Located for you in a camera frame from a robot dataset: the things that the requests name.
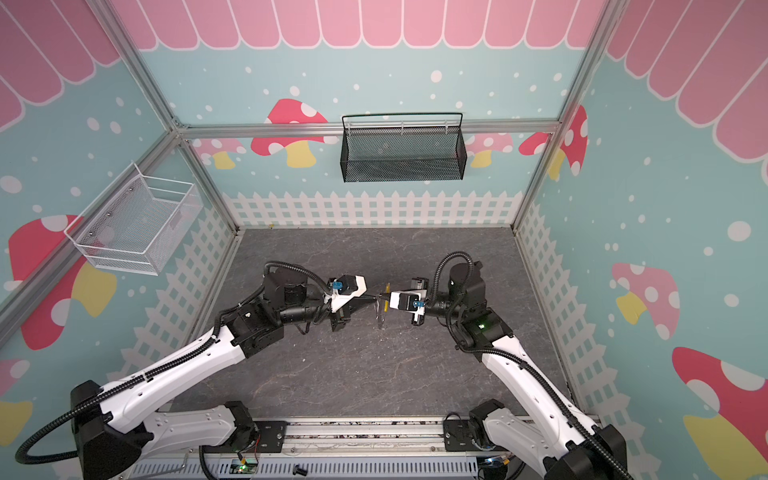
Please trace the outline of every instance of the white picket fence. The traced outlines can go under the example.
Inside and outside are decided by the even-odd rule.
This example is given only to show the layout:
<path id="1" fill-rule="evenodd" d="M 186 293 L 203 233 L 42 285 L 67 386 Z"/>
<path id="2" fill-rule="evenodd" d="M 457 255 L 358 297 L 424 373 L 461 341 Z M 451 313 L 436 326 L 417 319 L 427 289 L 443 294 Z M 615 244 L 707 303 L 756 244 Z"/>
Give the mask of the white picket fence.
<path id="1" fill-rule="evenodd" d="M 136 344 L 121 350 L 123 367 L 107 374 L 110 382 L 144 369 L 184 346 L 231 235 L 218 212 L 207 208 L 204 211 L 205 217 L 197 219 L 200 229 L 192 232 L 191 243 L 184 244 L 184 256 L 173 258 L 176 273 L 165 273 L 168 286 L 155 290 L 157 306 L 146 309 L 147 325 L 134 328 Z"/>
<path id="2" fill-rule="evenodd" d="M 606 347 L 594 340 L 596 326 L 584 317 L 587 305 L 576 300 L 578 287 L 568 282 L 571 271 L 563 270 L 563 256 L 555 252 L 557 242 L 549 240 L 550 229 L 545 227 L 545 217 L 539 214 L 539 207 L 531 204 L 519 232 L 546 319 L 565 367 L 576 379 L 571 388 L 588 413 L 599 415 L 603 423 L 615 425 L 627 440 L 629 470 L 635 478 L 657 480 L 661 461 L 643 448 L 641 437 L 645 427 L 630 420 L 627 413 L 630 397 L 619 393 L 614 383 L 617 370 L 605 364 Z"/>
<path id="3" fill-rule="evenodd" d="M 259 194 L 236 198 L 224 195 L 224 200 L 239 225 L 246 227 L 505 227 L 512 223 L 523 200 L 523 193 L 509 197 L 503 192 L 493 197 L 491 192 L 463 197 L 413 192 L 400 196 L 397 192 L 385 197 L 363 193 L 355 197 L 350 192 L 340 197 L 331 193 L 309 197 L 301 193 L 292 197 Z"/>

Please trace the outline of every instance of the black mesh basket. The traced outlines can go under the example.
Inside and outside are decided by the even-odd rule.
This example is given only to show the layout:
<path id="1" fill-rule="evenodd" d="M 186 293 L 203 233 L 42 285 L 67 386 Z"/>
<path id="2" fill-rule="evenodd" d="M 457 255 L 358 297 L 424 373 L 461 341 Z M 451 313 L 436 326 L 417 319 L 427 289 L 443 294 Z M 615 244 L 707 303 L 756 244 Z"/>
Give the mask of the black mesh basket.
<path id="1" fill-rule="evenodd" d="M 463 179 L 462 118 L 460 113 L 345 115 L 344 181 Z"/>

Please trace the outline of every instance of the mushroom illustration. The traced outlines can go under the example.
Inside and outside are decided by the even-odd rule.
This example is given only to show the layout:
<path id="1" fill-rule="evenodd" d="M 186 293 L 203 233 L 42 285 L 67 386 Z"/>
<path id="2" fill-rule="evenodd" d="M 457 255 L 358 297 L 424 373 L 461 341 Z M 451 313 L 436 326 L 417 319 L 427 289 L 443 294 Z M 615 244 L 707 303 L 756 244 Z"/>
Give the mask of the mushroom illustration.
<path id="1" fill-rule="evenodd" d="M 192 147 L 204 164 L 210 165 L 210 159 L 213 158 L 214 166 L 218 170 L 231 170 L 235 168 L 235 163 L 227 152 L 238 154 L 246 152 L 243 144 L 236 138 L 198 138 L 192 142 Z"/>
<path id="2" fill-rule="evenodd" d="M 28 360 L 0 360 L 0 397 L 29 369 Z M 11 445 L 32 415 L 32 402 L 0 402 L 0 445 Z"/>
<path id="3" fill-rule="evenodd" d="M 464 145 L 467 146 L 470 154 L 475 155 L 472 164 L 469 165 L 473 168 L 485 168 L 490 165 L 492 151 L 503 151 L 508 154 L 515 149 L 510 134 L 476 134 L 468 138 Z"/>
<path id="4" fill-rule="evenodd" d="M 282 98 L 272 108 L 264 123 L 268 124 L 326 124 L 328 121 L 317 110 L 292 98 Z M 309 141 L 321 144 L 335 144 L 337 137 L 282 137 L 254 138 L 250 149 L 266 157 L 281 151 L 288 153 L 288 166 L 293 168 L 312 167 L 317 159 L 310 151 Z"/>
<path id="5" fill-rule="evenodd" d="M 8 240 L 13 281 L 5 288 L 13 290 L 35 270 L 38 264 L 63 239 L 64 228 L 76 217 L 54 215 L 23 225 Z M 72 299 L 83 304 L 89 315 L 101 315 L 118 288 L 112 273 L 95 269 L 85 257 L 80 258 L 58 281 L 22 324 L 22 337 L 30 349 L 40 350 L 55 342 L 64 330 Z"/>
<path id="6" fill-rule="evenodd" d="M 549 134 L 537 132 L 526 138 L 518 149 L 523 155 L 538 155 L 547 147 Z"/>
<path id="7" fill-rule="evenodd" d="M 624 318 L 637 325 L 648 311 L 662 340 L 669 340 L 680 319 L 680 295 L 672 275 L 666 270 L 631 263 L 615 263 L 611 288 L 621 285 L 629 293 L 616 299 Z"/>
<path id="8" fill-rule="evenodd" d="M 685 347 L 672 352 L 685 385 L 717 414 L 683 417 L 688 434 L 712 471 L 723 480 L 768 473 L 768 382 L 737 366 Z"/>
<path id="9" fill-rule="evenodd" d="M 574 177 L 579 174 L 584 165 L 584 156 L 587 153 L 587 130 L 587 111 L 579 105 L 571 127 L 565 132 L 563 143 L 560 144 L 560 148 L 554 154 L 552 165 L 549 166 L 548 173 L 552 180 L 560 180 L 560 167 L 566 158 Z M 523 155 L 537 154 L 544 150 L 546 140 L 546 134 L 541 132 L 533 134 L 520 145 L 520 153 Z"/>

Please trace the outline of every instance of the wall-mounted basket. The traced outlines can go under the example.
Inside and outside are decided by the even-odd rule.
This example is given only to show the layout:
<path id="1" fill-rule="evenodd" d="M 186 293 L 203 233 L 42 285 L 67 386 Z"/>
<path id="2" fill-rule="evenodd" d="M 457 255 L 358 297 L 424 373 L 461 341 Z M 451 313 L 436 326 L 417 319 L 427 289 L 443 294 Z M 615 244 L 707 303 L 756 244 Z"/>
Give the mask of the wall-mounted basket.
<path id="1" fill-rule="evenodd" d="M 343 116 L 344 181 L 461 180 L 462 119 L 460 113 Z"/>
<path id="2" fill-rule="evenodd" d="M 92 204 L 65 234 L 97 268 L 159 275 L 203 201 L 195 184 L 148 177 L 138 167 L 136 171 L 88 222 L 80 225 Z"/>

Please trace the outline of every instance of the white wire basket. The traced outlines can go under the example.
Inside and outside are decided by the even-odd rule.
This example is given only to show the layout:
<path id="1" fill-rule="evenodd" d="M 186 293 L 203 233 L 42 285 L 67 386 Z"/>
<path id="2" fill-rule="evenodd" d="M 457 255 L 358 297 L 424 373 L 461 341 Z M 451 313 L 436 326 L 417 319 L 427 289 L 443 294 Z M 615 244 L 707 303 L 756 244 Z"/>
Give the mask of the white wire basket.
<path id="1" fill-rule="evenodd" d="M 65 234 L 96 268 L 159 275 L 203 201 L 195 184 L 149 177 L 138 167 L 136 171 L 87 223 L 80 225 L 93 203 Z"/>

